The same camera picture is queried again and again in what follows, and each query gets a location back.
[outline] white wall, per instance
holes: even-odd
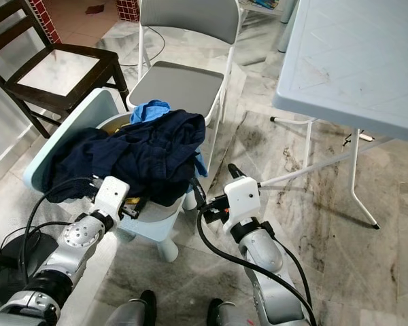
[[[22,10],[0,23],[0,33],[23,17]],[[44,47],[34,29],[29,29],[0,51],[0,75],[9,78],[21,65]],[[0,178],[21,155],[24,147],[17,146],[26,136],[30,122],[16,104],[0,88]]]

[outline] blue cloth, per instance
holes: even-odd
[[[112,175],[130,185],[129,197],[150,197],[171,206],[195,175],[196,150],[205,139],[200,114],[176,110],[150,122],[122,127],[108,135],[83,129],[54,153],[43,177],[43,192],[76,177]],[[73,187],[50,194],[51,202],[93,195],[93,187]]]
[[[130,123],[149,122],[170,112],[170,110],[171,107],[168,103],[160,100],[152,100],[136,107],[130,117]]]
[[[130,124],[137,124],[139,122],[149,122],[155,120],[162,115],[170,112],[171,106],[167,102],[160,100],[151,100],[148,103],[143,103],[138,105],[133,114],[130,117]],[[203,156],[201,155],[201,150],[198,148],[196,150],[197,155],[195,156],[195,175],[202,175],[203,177],[208,177],[207,169],[205,167]]]

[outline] table top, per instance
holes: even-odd
[[[408,0],[300,0],[273,104],[408,141]]]

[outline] red tile wall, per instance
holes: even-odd
[[[120,19],[139,22],[139,4],[137,0],[116,0],[116,8]]]
[[[62,43],[61,38],[54,28],[50,15],[48,14],[46,7],[42,3],[42,0],[29,0],[29,3],[33,11],[35,12],[36,18],[39,20],[42,29],[46,32],[46,35],[50,42]]]

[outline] gray chair seat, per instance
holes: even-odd
[[[158,61],[131,92],[130,103],[137,106],[158,99],[168,102],[172,110],[183,109],[206,117],[223,78],[214,71]]]

